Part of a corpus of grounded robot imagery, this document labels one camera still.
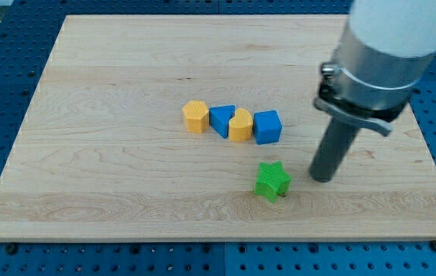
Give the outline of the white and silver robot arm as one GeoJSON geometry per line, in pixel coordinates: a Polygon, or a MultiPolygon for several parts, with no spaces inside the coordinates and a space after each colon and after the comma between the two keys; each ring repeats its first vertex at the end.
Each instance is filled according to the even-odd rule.
{"type": "Polygon", "coordinates": [[[332,136],[388,136],[435,53],[436,0],[354,1],[314,100],[332,136]]]}

